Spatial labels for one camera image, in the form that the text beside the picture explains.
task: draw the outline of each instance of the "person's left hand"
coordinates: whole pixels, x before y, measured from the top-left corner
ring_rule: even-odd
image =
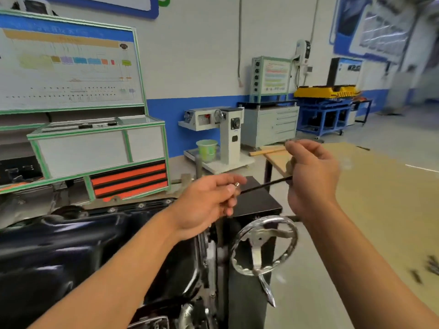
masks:
[[[180,240],[190,239],[203,232],[222,216],[233,215],[236,196],[247,179],[238,174],[209,175],[192,182],[180,198],[166,210],[168,219],[177,230]]]

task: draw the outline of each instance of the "small steering wheel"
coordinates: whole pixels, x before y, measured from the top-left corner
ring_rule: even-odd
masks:
[[[279,230],[277,228],[265,228],[264,226],[268,223],[283,223],[289,227],[289,230]],[[262,267],[262,253],[261,247],[265,244],[271,237],[279,237],[285,239],[291,239],[291,242],[285,252],[280,255],[273,263]],[[252,260],[253,269],[247,269],[238,264],[236,260],[236,249],[241,241],[249,240],[252,247]],[[268,302],[276,307],[273,294],[271,292],[270,286],[264,279],[264,274],[273,271],[274,268],[284,263],[293,253],[297,245],[298,232],[297,227],[294,225],[293,221],[289,218],[283,216],[267,216],[258,218],[247,224],[236,236],[233,247],[232,255],[230,260],[232,262],[233,268],[242,275],[246,276],[258,276],[261,283],[262,289],[266,294]]]

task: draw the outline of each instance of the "green bucket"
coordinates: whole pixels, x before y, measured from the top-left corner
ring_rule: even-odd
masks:
[[[217,141],[214,139],[202,139],[201,141],[197,141],[196,144],[198,145],[202,161],[209,163],[215,160],[217,156]]]

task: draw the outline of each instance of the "forearm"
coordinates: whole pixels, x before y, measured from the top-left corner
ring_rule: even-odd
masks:
[[[100,270],[29,329],[126,328],[176,244],[166,212],[154,216]]]
[[[355,328],[439,328],[438,317],[394,273],[337,204],[304,220]]]

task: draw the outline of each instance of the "wooden table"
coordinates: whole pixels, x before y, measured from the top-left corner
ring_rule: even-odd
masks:
[[[439,257],[439,173],[408,167],[349,143],[323,146],[340,161],[337,200],[409,288],[439,315],[439,276],[425,269]],[[286,176],[286,152],[265,155],[264,182],[273,166]],[[419,272],[422,284],[410,270]]]

